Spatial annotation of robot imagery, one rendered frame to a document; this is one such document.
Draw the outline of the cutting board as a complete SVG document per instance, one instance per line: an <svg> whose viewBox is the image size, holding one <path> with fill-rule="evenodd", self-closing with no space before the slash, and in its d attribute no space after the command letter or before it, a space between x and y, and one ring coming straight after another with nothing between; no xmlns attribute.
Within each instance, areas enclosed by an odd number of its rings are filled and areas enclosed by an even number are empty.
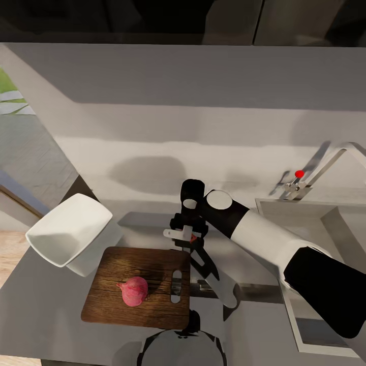
<svg viewBox="0 0 366 366"><path fill-rule="evenodd" d="M170 299L175 269L181 271L178 303ZM183 330L189 324L190 271L188 251L108 247L87 295L81 320ZM133 277L146 280L149 296L139 305L129 307L117 284L124 284Z"/></svg>

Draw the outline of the bowl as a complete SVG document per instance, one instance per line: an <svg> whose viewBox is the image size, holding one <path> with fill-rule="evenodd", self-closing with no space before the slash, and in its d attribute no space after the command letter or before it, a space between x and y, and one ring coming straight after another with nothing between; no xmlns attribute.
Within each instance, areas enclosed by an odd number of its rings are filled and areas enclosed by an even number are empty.
<svg viewBox="0 0 366 366"><path fill-rule="evenodd" d="M64 267L91 245L112 217L103 204L75 194L41 218L25 237L45 260Z"/></svg>

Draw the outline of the parer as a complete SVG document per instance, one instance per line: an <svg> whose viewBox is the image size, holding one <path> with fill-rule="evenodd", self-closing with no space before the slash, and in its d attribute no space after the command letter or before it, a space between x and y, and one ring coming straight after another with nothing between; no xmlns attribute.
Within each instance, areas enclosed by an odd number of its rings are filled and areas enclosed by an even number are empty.
<svg viewBox="0 0 366 366"><path fill-rule="evenodd" d="M191 237L191 241L190 242L196 248L196 250L198 251L198 253L204 259L204 261L209 266L209 268L212 270L212 272L215 274L215 276L220 280L219 273L218 273L218 270L217 270L216 265L214 264L214 262L212 261L212 259L210 258L210 256L207 254L207 252L205 251L205 249L203 248L203 246L200 244L200 242L197 240L197 237L195 235L192 234L192 237Z"/></svg>

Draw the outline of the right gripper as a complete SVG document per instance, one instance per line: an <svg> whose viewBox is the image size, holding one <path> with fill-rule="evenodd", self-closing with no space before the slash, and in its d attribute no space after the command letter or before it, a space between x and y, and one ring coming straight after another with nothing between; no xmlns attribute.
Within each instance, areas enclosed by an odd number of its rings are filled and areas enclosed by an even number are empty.
<svg viewBox="0 0 366 366"><path fill-rule="evenodd" d="M193 232L201 233L201 238L204 238L208 233L208 225L205 224L206 220L198 216L195 219L186 218L182 213L175 213L175 216L171 222L171 226L176 230L183 230L184 225L193 226Z"/></svg>

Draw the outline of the vidalia onion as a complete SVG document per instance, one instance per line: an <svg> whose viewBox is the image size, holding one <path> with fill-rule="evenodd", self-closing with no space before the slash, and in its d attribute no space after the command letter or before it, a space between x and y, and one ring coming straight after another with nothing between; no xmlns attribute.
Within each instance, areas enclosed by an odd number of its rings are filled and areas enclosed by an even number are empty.
<svg viewBox="0 0 366 366"><path fill-rule="evenodd" d="M123 301L129 306L134 307L144 302L148 294L147 282L140 277L133 277L124 284L117 284L122 290Z"/></svg>

